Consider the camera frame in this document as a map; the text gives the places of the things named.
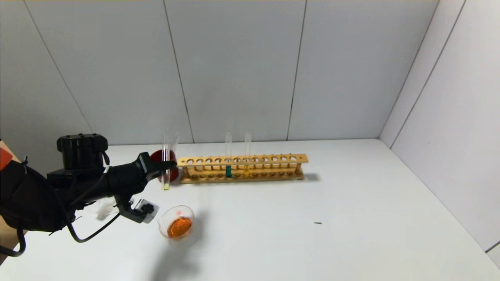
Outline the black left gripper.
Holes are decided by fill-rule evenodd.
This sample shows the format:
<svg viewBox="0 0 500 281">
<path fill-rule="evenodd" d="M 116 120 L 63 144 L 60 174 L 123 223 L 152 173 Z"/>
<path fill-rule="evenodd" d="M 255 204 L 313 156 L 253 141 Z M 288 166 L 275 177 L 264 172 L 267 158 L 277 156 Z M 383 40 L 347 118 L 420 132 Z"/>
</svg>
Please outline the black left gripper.
<svg viewBox="0 0 500 281">
<path fill-rule="evenodd" d="M 132 196 L 143 192 L 148 182 L 160 174 L 176 178 L 177 162 L 153 162 L 149 153 L 143 152 L 133 162 L 111 167 L 107 173 L 107 185 L 112 196 Z"/>
</svg>

